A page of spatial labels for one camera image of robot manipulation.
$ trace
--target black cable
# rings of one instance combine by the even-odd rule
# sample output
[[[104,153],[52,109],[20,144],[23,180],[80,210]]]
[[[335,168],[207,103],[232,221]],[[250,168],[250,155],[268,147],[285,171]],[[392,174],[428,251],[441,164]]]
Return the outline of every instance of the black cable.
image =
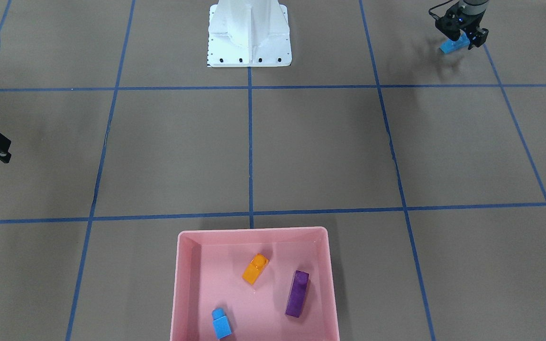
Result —
[[[443,4],[438,4],[437,6],[431,7],[429,9],[429,15],[431,15],[435,20],[439,19],[439,17],[435,13],[433,13],[431,11],[434,10],[434,9],[437,9],[438,7],[442,7],[442,6],[446,5],[446,4],[449,4],[450,2],[453,2],[453,1],[454,0],[449,0],[449,1],[444,2]]]

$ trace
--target purple rectangular bar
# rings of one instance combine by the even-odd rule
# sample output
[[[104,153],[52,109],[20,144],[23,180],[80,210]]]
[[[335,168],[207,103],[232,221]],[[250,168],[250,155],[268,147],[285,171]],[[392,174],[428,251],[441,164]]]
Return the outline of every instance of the purple rectangular bar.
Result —
[[[288,298],[288,306],[286,307],[286,315],[299,317],[303,310],[305,302],[305,294],[307,291],[307,282],[309,274],[303,271],[296,270],[294,280],[290,289],[290,297]]]

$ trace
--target white plastic stand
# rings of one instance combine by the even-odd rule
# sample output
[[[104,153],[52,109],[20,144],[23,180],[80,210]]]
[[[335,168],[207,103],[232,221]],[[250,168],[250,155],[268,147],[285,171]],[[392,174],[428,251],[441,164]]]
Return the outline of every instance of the white plastic stand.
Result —
[[[210,7],[208,66],[288,66],[288,9],[277,0],[219,0]]]

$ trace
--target pink bin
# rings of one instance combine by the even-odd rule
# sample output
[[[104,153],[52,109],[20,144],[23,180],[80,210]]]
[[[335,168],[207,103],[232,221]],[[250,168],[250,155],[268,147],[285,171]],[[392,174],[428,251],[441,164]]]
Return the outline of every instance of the pink bin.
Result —
[[[252,286],[241,275],[257,253],[269,264]],[[284,314],[295,270],[309,273],[299,318]],[[339,341],[326,229],[180,233],[170,341],[216,341],[218,307],[233,332],[223,341]]]

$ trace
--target orange block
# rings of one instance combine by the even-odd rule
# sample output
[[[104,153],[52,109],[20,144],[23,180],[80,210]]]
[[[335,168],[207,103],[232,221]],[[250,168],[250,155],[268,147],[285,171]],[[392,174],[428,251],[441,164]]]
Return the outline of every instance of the orange block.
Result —
[[[269,260],[265,256],[256,254],[241,277],[245,279],[247,283],[254,285],[256,278],[260,276],[260,273],[263,272],[263,269],[267,264],[269,264]]]

